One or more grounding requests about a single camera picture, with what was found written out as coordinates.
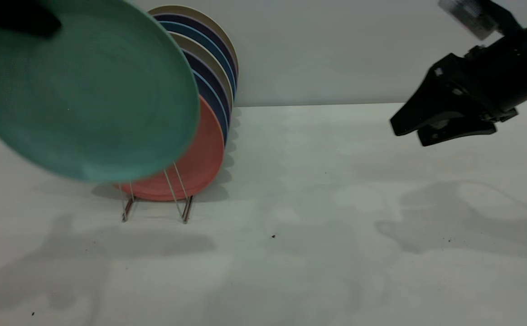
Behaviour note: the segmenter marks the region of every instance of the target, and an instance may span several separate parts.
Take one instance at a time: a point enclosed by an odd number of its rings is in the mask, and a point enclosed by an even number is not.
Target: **metal wire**
[[[124,217],[126,216],[126,208],[124,206],[124,193],[122,192],[122,183],[118,184],[118,189],[120,189],[120,199],[122,201],[122,218],[124,219]]]
[[[181,212],[181,208],[179,207],[179,202],[177,201],[177,196],[174,194],[173,186],[170,184],[169,176],[166,173],[166,169],[162,170],[164,172],[164,177],[166,178],[166,182],[169,184],[170,193],[173,195],[173,200],[175,205],[177,206],[177,211],[179,211],[179,215],[181,216],[181,219],[184,219],[183,213]]]
[[[185,199],[187,202],[189,201],[189,196],[187,196],[187,191],[185,190],[185,185],[183,184],[183,180],[181,179],[181,175],[179,174],[179,169],[177,169],[177,163],[173,162],[174,170],[177,173],[177,176],[179,177],[179,182],[181,183],[181,188],[183,188],[183,194],[185,194]]]
[[[131,198],[132,198],[132,200],[135,200],[135,193],[134,193],[134,191],[132,190],[132,181],[129,182],[129,184],[130,184],[130,186],[131,186]]]

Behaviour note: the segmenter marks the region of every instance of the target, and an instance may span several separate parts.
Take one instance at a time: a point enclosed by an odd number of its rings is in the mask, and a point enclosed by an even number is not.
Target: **green plate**
[[[122,0],[44,0],[51,40],[0,29],[0,138],[53,173],[98,182],[149,176],[191,144],[193,73],[151,16]]]

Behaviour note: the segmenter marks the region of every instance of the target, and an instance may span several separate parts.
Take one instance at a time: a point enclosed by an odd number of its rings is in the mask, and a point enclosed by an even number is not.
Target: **beige plate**
[[[211,68],[211,70],[213,70],[217,79],[221,81],[227,98],[230,101],[229,104],[231,107],[229,108],[229,112],[231,112],[233,110],[233,92],[231,89],[231,83],[217,58],[215,58],[203,45],[195,42],[192,38],[173,32],[170,32],[170,35],[181,49],[194,54],[199,60],[203,61],[209,68]]]
[[[213,29],[213,31],[217,33],[219,37],[221,37],[222,41],[231,51],[231,55],[233,56],[237,74],[239,74],[239,62],[237,61],[237,53],[235,52],[235,48],[233,48],[233,44],[231,43],[231,40],[229,39],[227,33],[225,33],[225,31],[221,28],[221,26],[219,26],[213,19],[211,19],[211,17],[205,15],[199,10],[185,7],[185,6],[168,5],[168,6],[160,6],[158,8],[149,10],[149,14],[151,15],[165,14],[165,13],[181,14],[183,16],[191,17],[193,19],[201,21],[201,23],[207,25],[207,27],[209,27],[210,29]]]

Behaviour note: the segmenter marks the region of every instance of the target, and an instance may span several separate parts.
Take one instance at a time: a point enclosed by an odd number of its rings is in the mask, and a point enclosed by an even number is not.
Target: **blue plate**
[[[211,85],[211,88],[215,91],[217,97],[222,100],[222,103],[226,106],[225,113],[227,118],[227,125],[229,126],[230,120],[231,120],[231,103],[229,102],[229,99],[227,98],[227,95],[225,94],[225,91],[223,90],[223,86],[221,85],[220,80],[217,79],[217,76],[215,76],[214,72],[207,67],[207,64],[199,60],[199,58],[195,57],[194,55],[190,54],[189,52],[183,50],[183,54],[185,55],[185,58],[187,58],[187,61],[189,62],[189,65],[191,68],[197,72],[209,85]]]
[[[231,64],[229,63],[229,61],[227,61],[227,58],[225,58],[221,49],[219,49],[218,46],[213,41],[211,41],[211,39],[209,39],[205,34],[187,25],[174,23],[172,21],[160,21],[159,23],[166,30],[185,35],[186,37],[190,37],[197,41],[199,44],[205,46],[205,48],[207,48],[207,50],[209,50],[209,52],[211,52],[211,54],[213,54],[213,56],[217,58],[217,60],[220,62],[221,66],[225,70],[225,73],[227,74],[227,77],[231,82],[233,98],[235,98],[235,94],[237,91],[237,81],[235,75],[233,74]]]
[[[154,19],[158,21],[172,21],[175,23],[187,25],[189,27],[193,27],[193,29],[196,29],[197,31],[205,34],[211,41],[213,41],[217,47],[223,52],[225,58],[227,58],[227,61],[229,63],[233,63],[231,65],[231,68],[233,69],[234,76],[238,77],[237,73],[237,62],[233,61],[233,56],[231,54],[231,51],[229,48],[225,45],[224,41],[213,31],[213,29],[210,29],[207,25],[201,23],[201,21],[195,20],[188,16],[182,16],[180,14],[158,14],[156,16],[153,16]]]
[[[203,96],[213,112],[215,112],[219,125],[221,126],[221,131],[223,132],[223,141],[227,144],[227,132],[229,128],[227,127],[227,116],[223,103],[218,98],[213,87],[207,83],[203,76],[199,75],[195,70],[193,70],[193,76],[195,76],[195,82],[197,82],[197,87],[199,87],[199,94]]]

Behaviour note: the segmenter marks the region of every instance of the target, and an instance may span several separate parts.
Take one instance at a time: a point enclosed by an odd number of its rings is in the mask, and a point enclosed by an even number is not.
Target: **white table surface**
[[[0,326],[527,325],[527,103],[426,148],[399,107],[236,109],[188,225],[0,143]]]

